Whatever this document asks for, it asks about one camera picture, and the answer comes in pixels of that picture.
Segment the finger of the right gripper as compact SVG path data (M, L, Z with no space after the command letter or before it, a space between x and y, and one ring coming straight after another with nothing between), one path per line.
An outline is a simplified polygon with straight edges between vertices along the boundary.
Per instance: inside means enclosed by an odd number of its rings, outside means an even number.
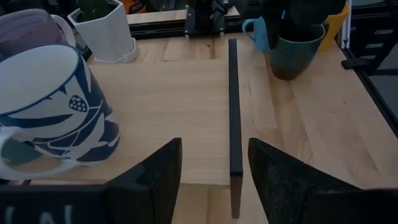
M276 12L268 19L269 46L273 49L277 45L277 33L280 28L281 12Z

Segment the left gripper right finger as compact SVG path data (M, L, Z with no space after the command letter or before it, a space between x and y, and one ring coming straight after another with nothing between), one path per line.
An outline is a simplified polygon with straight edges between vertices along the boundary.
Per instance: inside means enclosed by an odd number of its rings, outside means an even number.
M397 223L397 189L355 187L258 138L248 159L269 223Z

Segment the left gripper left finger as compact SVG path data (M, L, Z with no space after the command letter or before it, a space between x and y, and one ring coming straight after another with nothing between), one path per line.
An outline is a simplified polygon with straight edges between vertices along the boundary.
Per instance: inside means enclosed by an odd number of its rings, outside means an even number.
M106 207L115 224L171 223L182 174L182 139L173 138L106 183Z

